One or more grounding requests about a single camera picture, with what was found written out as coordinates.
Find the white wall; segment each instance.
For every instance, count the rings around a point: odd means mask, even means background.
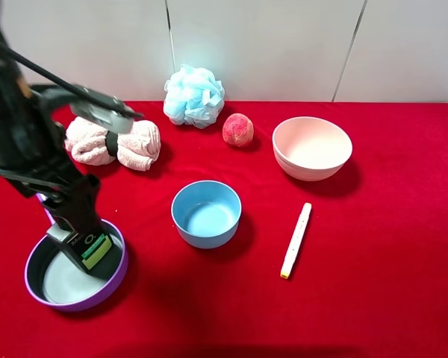
[[[331,101],[363,0],[168,0],[176,64],[229,99]]]
[[[123,99],[166,95],[173,64],[164,0],[4,0],[0,18],[10,47],[65,80]]]
[[[364,0],[168,0],[176,65],[229,99],[331,101]],[[2,0],[18,52],[70,82],[163,99],[165,0]],[[29,81],[41,81],[25,71]],[[448,0],[368,0],[337,101],[448,101]]]
[[[448,0],[369,0],[336,101],[448,101]]]

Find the black cable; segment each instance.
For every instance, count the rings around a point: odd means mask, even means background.
[[[88,102],[95,104],[96,106],[103,107],[107,110],[114,110],[115,112],[118,112],[119,114],[122,114],[126,117],[143,117],[142,113],[136,113],[134,111],[125,110],[122,108],[115,107],[113,105],[109,105],[103,101],[100,101],[99,99],[93,97],[92,95],[86,93],[85,91],[82,91],[81,89],[73,86],[72,84],[69,84],[65,80],[62,80],[56,75],[53,75],[51,72],[48,72],[43,67],[38,66],[36,63],[31,62],[29,59],[23,57],[18,52],[15,52],[8,46],[4,45],[0,42],[0,51],[6,54],[11,59],[15,60],[18,63],[21,63],[23,66],[28,67],[32,71],[35,71],[39,75],[42,75],[44,78],[50,80],[51,82],[56,83],[58,86],[63,87],[65,90],[73,93],[74,95],[87,100]]]

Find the white marker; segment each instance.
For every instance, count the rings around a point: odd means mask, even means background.
[[[293,231],[292,239],[290,240],[287,253],[284,258],[284,265],[281,268],[281,277],[288,279],[290,276],[290,271],[292,271],[293,263],[296,261],[297,253],[299,252],[300,244],[302,243],[302,238],[304,237],[305,228],[307,227],[308,217],[311,214],[312,205],[310,203],[305,203],[302,208],[302,212],[299,216],[299,221],[297,222],[296,228]]]

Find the bowl rim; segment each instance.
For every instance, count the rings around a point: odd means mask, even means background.
[[[285,123],[290,122],[290,121],[294,121],[296,119],[317,119],[321,122],[325,122],[328,123],[330,125],[333,125],[334,127],[336,127],[338,130],[340,130],[343,134],[345,134],[345,136],[349,139],[350,142],[350,152],[348,157],[346,157],[346,159],[340,163],[337,164],[336,166],[332,166],[330,168],[311,168],[311,167],[307,167],[307,166],[300,166],[299,164],[294,163],[292,160],[290,160],[286,155],[284,155],[284,153],[281,152],[281,150],[279,149],[279,147],[276,145],[276,133],[277,130]],[[343,164],[345,164],[347,162],[348,159],[350,159],[350,157],[352,156],[352,152],[353,152],[353,143],[352,140],[350,139],[350,136],[346,133],[346,131],[344,131],[342,128],[340,128],[338,125],[336,125],[335,123],[332,123],[330,121],[327,121],[326,119],[322,119],[322,118],[318,118],[318,117],[312,117],[312,116],[297,116],[297,117],[292,117],[289,119],[284,120],[283,122],[280,122],[277,127],[274,128],[274,131],[272,133],[272,146],[274,147],[274,150],[277,151],[277,153],[279,154],[279,156],[288,161],[289,163],[298,166],[299,168],[304,168],[304,169],[310,169],[310,170],[325,170],[325,169],[333,169],[333,168],[337,168],[338,166],[342,166]]]
[[[217,183],[217,184],[219,184],[219,185],[225,186],[225,187],[227,187],[228,189],[230,189],[231,192],[234,193],[235,197],[237,198],[237,202],[239,203],[239,211],[238,211],[238,213],[237,213],[236,219],[233,221],[231,227],[230,227],[228,230],[226,230],[226,231],[224,231],[224,232],[222,232],[222,233],[219,233],[219,234],[217,234],[217,235],[213,235],[213,236],[196,235],[196,234],[194,234],[194,233],[190,233],[189,231],[185,230],[185,229],[184,229],[180,224],[178,224],[178,222],[176,221],[176,219],[175,219],[175,217],[174,217],[174,210],[173,210],[173,208],[174,208],[174,203],[175,203],[177,197],[178,197],[183,191],[185,191],[187,188],[189,188],[189,187],[191,187],[191,186],[193,186],[193,185],[196,185],[196,184],[200,184],[200,183]],[[186,185],[185,187],[183,187],[181,190],[179,190],[178,193],[175,195],[174,199],[172,200],[172,203],[171,203],[171,216],[172,216],[172,220],[174,221],[176,227],[177,227],[179,230],[181,230],[181,231],[183,231],[184,233],[186,233],[187,235],[192,236],[192,237],[196,237],[196,238],[198,238],[198,239],[211,239],[211,238],[213,238],[213,237],[218,237],[218,236],[223,235],[224,233],[227,233],[228,231],[230,231],[230,230],[231,230],[231,229],[232,229],[232,228],[239,222],[239,220],[240,220],[240,216],[241,216],[241,215],[242,215],[242,202],[240,201],[239,195],[238,195],[238,194],[236,193],[236,191],[235,191],[234,189],[232,189],[229,185],[227,185],[227,184],[225,184],[225,183],[223,183],[223,182],[217,181],[217,180],[198,180],[198,181],[194,181],[194,182],[192,182],[192,183]]]
[[[102,222],[105,222],[106,224],[113,227],[113,229],[118,233],[119,239],[122,244],[122,254],[121,259],[119,261],[118,267],[116,267],[116,271],[111,275],[111,277],[108,279],[108,281],[104,284],[103,287],[101,287],[98,291],[93,293],[92,295],[89,295],[85,298],[82,298],[78,301],[73,302],[67,302],[65,304],[59,304],[52,301],[43,300],[40,298],[33,289],[30,287],[30,283],[28,282],[28,267],[30,266],[30,262],[32,260],[32,257],[35,253],[35,251],[38,249],[40,245],[42,245],[43,241],[47,239],[47,235],[42,237],[42,239],[33,247],[33,250],[28,255],[27,262],[25,264],[25,271],[24,271],[24,277],[25,277],[25,286],[28,290],[28,293],[33,297],[36,301],[40,302],[41,304],[44,304],[46,306],[55,308],[56,310],[63,310],[63,311],[82,311],[87,310],[88,308],[97,306],[101,302],[103,302],[105,299],[107,299],[111,294],[117,290],[117,288],[121,285],[121,282],[123,281],[126,272],[128,271],[128,252],[126,250],[126,244],[125,244],[125,238],[122,235],[121,231],[119,231],[118,227],[116,227],[115,224],[112,222],[109,222],[108,220],[101,219]]]

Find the blue bowl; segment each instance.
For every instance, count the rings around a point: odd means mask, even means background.
[[[171,205],[179,235],[197,248],[217,248],[227,243],[237,230],[241,213],[237,193],[213,180],[185,186]]]

